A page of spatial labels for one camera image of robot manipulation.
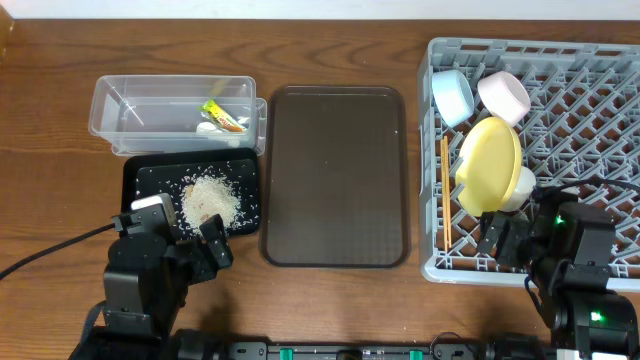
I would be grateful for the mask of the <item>white cup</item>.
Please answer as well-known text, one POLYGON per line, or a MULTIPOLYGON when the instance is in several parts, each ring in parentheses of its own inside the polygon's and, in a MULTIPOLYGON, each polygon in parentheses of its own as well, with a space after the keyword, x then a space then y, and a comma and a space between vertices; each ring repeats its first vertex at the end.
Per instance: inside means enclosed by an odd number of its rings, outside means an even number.
POLYGON ((529 168, 522 166, 516 187, 500 210, 502 212, 519 210, 530 197, 536 187, 536 183, 537 180, 534 173, 529 168))

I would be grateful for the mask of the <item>rice grains food waste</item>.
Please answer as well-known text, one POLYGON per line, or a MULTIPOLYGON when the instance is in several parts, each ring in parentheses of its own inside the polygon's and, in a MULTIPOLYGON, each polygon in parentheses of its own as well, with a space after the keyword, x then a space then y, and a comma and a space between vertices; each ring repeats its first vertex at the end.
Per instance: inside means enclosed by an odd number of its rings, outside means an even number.
POLYGON ((220 215, 223 223, 238 215, 239 200, 221 179, 203 177, 185 188, 182 210, 188 225, 199 233, 199 226, 214 215, 220 215))

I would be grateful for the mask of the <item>yellow plate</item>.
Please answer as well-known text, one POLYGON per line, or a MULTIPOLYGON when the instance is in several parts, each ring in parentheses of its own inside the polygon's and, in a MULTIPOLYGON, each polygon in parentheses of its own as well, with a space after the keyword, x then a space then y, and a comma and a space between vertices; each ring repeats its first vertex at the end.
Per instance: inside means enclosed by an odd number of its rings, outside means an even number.
POLYGON ((514 129, 497 117, 479 121, 464 138, 459 158, 455 183, 462 187, 461 207, 474 217, 500 210, 514 192, 522 165, 514 129))

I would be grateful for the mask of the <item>wooden chopstick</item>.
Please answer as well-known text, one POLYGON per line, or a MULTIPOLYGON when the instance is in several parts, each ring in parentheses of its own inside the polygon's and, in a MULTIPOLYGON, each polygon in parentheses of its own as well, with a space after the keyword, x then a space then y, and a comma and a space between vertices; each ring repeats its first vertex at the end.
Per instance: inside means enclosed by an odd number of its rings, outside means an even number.
POLYGON ((450 250, 450 248, 451 248, 451 240, 452 240, 452 237, 451 237, 451 198, 450 198, 450 172, 449 172, 450 161, 449 161, 449 148, 448 148, 448 150, 447 150, 447 160, 448 160, 448 181, 447 181, 447 185, 448 185, 448 187, 449 187, 449 195, 448 195, 448 200, 449 200, 449 206, 448 206, 448 220, 449 220, 449 222, 448 222, 448 224, 449 224, 449 238, 448 238, 448 246, 449 246, 449 249, 448 249, 448 251, 449 251, 449 250, 450 250))
POLYGON ((447 160, 447 138, 445 135, 442 136, 440 142, 440 158, 441 158, 441 192, 442 192, 442 215, 443 215, 443 247, 444 252, 447 253, 448 246, 448 238, 449 238, 449 220, 448 220, 448 206, 449 206, 449 187, 447 185, 448 181, 448 160, 447 160))

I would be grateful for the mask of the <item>white tissue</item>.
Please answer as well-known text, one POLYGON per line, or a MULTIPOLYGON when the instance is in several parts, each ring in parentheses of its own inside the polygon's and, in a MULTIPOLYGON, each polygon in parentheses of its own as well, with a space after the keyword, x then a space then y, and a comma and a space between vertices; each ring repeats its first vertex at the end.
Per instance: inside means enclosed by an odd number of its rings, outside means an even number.
POLYGON ((210 136, 220 132, 220 129, 212 122, 201 122, 196 127, 196 133, 203 136, 210 136))

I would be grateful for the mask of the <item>white bowl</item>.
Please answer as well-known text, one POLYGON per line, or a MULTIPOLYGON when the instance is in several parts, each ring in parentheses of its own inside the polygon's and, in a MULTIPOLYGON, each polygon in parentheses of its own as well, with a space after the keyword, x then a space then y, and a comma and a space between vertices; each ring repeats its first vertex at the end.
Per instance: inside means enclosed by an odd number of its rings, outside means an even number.
POLYGON ((490 114, 501 118, 511 127, 522 120, 531 108, 531 100, 523 84, 506 71, 481 79, 477 90, 490 114))

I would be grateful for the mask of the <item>green yellow snack wrapper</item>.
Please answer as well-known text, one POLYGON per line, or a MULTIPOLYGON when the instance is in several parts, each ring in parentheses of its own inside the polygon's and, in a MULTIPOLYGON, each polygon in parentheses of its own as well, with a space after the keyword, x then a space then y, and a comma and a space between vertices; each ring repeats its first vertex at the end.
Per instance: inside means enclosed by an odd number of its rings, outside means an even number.
POLYGON ((208 100, 201 106, 202 112, 218 128, 232 133, 243 133, 246 128, 238 123, 229 113, 227 113, 213 99, 208 100))

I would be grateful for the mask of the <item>light blue bowl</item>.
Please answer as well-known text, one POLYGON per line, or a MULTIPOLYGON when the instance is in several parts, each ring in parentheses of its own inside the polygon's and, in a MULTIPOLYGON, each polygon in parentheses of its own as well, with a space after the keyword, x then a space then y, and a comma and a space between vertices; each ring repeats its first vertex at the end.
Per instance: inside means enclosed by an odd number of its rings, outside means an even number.
POLYGON ((453 128, 473 115, 473 93, 459 70, 434 73, 431 88, 437 110, 448 127, 453 128))

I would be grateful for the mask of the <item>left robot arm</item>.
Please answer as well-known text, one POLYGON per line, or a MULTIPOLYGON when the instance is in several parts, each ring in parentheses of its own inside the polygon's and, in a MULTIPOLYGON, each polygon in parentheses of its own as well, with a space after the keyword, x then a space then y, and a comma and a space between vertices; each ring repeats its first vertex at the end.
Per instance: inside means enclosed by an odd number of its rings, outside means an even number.
POLYGON ((228 346, 197 330, 172 328, 191 285, 216 278, 233 255, 219 215, 196 240, 177 241, 156 212, 113 218, 119 238, 103 274, 105 300, 87 315, 72 359, 227 359, 228 346))

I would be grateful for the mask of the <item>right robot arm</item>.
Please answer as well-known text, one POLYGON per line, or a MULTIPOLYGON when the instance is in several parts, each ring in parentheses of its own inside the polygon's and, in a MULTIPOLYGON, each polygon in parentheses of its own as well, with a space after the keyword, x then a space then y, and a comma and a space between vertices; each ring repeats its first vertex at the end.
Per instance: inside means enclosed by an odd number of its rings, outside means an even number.
POLYGON ((478 251, 494 251, 499 265, 524 269, 527 291, 537 287, 529 296, 554 346, 587 357, 639 357, 635 308, 608 288, 615 226, 606 211, 564 203, 533 222, 489 212, 480 224, 478 251))

